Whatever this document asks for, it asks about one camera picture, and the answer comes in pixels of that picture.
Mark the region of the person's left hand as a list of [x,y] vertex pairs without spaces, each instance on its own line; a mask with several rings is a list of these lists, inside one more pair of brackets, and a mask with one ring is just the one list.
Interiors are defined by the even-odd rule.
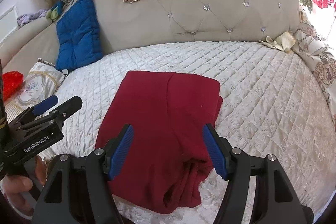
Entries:
[[[45,185],[47,179],[47,169],[44,161],[40,156],[35,157],[35,176],[42,184]],[[33,208],[24,199],[21,192],[28,192],[33,187],[33,182],[26,176],[5,176],[2,180],[3,191],[7,200],[22,214],[31,215]]]

